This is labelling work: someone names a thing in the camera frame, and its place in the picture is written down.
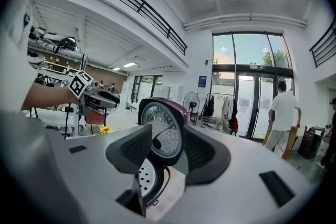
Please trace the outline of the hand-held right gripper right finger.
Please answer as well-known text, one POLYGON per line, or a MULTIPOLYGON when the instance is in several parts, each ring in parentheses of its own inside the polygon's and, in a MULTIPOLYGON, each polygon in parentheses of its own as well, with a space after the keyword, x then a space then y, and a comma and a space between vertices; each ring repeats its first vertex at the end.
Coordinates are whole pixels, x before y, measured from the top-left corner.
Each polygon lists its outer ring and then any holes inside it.
POLYGON ((184 152, 188 161, 185 185, 191 187, 213 183, 230 165, 228 147, 190 125, 183 127, 183 133, 184 152))

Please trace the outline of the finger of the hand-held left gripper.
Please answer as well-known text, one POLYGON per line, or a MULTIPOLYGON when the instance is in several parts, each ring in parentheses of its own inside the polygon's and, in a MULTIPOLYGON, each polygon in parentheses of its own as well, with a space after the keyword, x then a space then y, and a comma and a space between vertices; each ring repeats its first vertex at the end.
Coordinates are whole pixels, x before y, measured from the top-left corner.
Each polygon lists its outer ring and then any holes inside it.
POLYGON ((114 104, 115 106, 118 106, 120 103, 120 96, 113 92, 99 89, 97 91, 97 94, 102 98, 104 98, 105 100, 109 101, 110 103, 114 104))

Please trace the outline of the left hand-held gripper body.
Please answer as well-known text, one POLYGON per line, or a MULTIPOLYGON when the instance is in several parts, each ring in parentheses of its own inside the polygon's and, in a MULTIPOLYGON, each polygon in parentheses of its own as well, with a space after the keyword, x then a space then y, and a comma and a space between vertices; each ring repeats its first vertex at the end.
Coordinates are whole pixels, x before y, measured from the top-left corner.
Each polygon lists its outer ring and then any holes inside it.
POLYGON ((75 73, 68 89, 78 100, 78 115, 87 116, 93 110, 114 109, 117 106, 97 94, 98 87, 92 85, 93 77, 84 71, 75 73))

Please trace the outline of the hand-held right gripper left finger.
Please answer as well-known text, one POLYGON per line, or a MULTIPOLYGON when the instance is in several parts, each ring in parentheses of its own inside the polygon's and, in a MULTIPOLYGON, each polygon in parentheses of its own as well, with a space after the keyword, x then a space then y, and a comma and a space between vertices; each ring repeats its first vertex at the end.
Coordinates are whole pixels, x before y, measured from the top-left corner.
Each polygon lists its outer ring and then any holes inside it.
POLYGON ((139 182, 139 169, 152 145, 152 126, 135 128, 127 136, 111 143, 106 149, 107 160, 118 172, 129 176, 130 182, 116 198, 116 202, 132 212, 145 217, 145 205, 139 182))

